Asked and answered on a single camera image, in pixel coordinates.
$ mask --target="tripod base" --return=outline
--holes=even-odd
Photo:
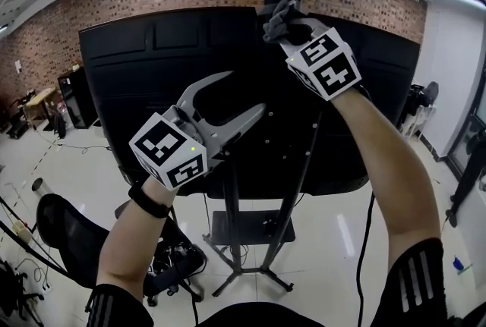
[[[225,282],[222,283],[222,285],[218,289],[214,291],[213,293],[214,297],[218,297],[219,295],[221,295],[221,293],[225,290],[225,288],[228,285],[230,285],[235,280],[235,278],[245,273],[261,273],[262,275],[265,275],[266,277],[269,277],[272,280],[274,280],[278,285],[284,288],[287,292],[292,292],[292,290],[294,289],[293,284],[287,284],[286,282],[281,280],[270,269],[264,269],[263,267],[244,269],[241,266],[237,266],[233,261],[231,261],[227,256],[225,256],[220,249],[218,249],[218,247],[211,241],[211,238],[209,238],[208,235],[203,235],[203,239],[211,247],[211,249],[213,249],[216,252],[219,258],[222,259],[226,264],[228,264],[228,266],[231,269],[233,269],[233,273],[226,279]]]

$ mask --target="black mesh chair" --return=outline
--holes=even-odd
[[[108,237],[108,230],[81,215],[66,199],[54,193],[44,195],[37,206],[37,227],[40,237],[50,247],[58,249],[62,262],[70,277],[85,288],[95,288],[99,265],[99,254]],[[161,234],[163,241],[157,245],[154,268],[165,266],[168,269],[155,269],[147,274],[144,282],[144,295],[149,297],[149,305],[155,306],[157,294],[170,289],[173,294],[181,285],[192,290],[183,278],[194,274],[205,262],[203,252],[180,231],[178,226],[167,218]],[[185,258],[176,259],[173,266],[164,263],[170,247],[184,247]],[[194,294],[196,301],[202,296]]]
[[[41,294],[25,294],[24,278],[27,278],[27,273],[15,273],[7,262],[0,260],[0,283],[2,283],[0,308],[7,317],[10,317],[14,310],[18,311],[22,320],[27,320],[24,316],[24,310],[26,310],[33,322],[39,327],[43,327],[39,316],[34,315],[35,310],[30,308],[27,301],[34,298],[44,300],[44,296]]]

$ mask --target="white wall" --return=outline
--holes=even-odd
[[[486,51],[485,10],[455,0],[428,4],[414,81],[439,83],[437,112],[424,136],[446,156],[471,107]]]

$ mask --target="chair backrest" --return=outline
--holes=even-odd
[[[79,285],[94,288],[99,254],[108,230],[92,223],[54,193],[44,195],[39,201],[37,227],[43,241],[59,250],[69,275]]]
[[[439,84],[435,81],[431,81],[428,86],[424,88],[424,94],[428,98],[428,104],[433,105],[435,99],[439,96]]]
[[[22,287],[15,276],[14,270],[7,262],[0,260],[0,308],[6,316],[10,316],[17,309],[17,300],[22,295]]]

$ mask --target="black wristband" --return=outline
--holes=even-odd
[[[170,207],[165,204],[157,204],[150,199],[143,191],[143,181],[137,181],[128,191],[129,197],[145,212],[151,214],[155,218],[167,218],[170,212]]]

